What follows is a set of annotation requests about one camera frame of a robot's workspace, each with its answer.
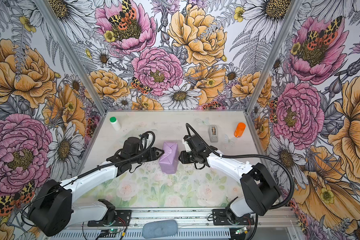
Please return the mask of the pink wrapping paper sheet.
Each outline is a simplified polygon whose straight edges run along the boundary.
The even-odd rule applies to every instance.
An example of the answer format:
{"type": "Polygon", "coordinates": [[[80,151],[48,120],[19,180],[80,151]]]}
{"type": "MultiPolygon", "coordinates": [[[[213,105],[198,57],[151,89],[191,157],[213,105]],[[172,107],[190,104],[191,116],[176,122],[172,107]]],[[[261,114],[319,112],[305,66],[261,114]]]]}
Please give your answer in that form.
{"type": "Polygon", "coordinates": [[[164,142],[163,151],[164,154],[159,159],[161,171],[168,175],[175,174],[179,164],[178,144],[174,142],[164,142]]]}

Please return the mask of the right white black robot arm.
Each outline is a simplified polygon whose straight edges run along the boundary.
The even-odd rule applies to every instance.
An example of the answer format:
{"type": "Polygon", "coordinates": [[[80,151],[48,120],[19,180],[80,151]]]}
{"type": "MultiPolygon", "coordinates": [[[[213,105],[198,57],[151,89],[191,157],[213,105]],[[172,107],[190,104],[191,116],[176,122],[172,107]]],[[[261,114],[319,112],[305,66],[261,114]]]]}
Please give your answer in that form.
{"type": "Polygon", "coordinates": [[[196,135],[184,136],[182,143],[185,150],[180,153],[182,164],[202,164],[219,170],[241,184],[244,196],[235,198],[226,207],[226,216],[230,223],[236,224],[247,214],[264,216],[281,196],[281,191],[262,163],[252,165],[223,154],[213,146],[208,146],[196,135]]]}

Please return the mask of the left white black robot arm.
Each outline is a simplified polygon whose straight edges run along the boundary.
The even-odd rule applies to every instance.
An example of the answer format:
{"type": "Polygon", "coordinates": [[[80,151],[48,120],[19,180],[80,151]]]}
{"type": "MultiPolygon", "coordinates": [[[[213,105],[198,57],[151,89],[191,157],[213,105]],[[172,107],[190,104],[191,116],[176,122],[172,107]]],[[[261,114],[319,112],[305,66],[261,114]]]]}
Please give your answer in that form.
{"type": "Polygon", "coordinates": [[[134,164],[158,160],[164,151],[154,147],[156,136],[147,131],[129,137],[113,156],[94,169],[60,182],[47,181],[29,204],[26,217],[46,236],[52,237],[70,225],[99,222],[111,226],[117,220],[116,208],[105,199],[89,204],[76,201],[93,188],[130,172],[134,164]]]}

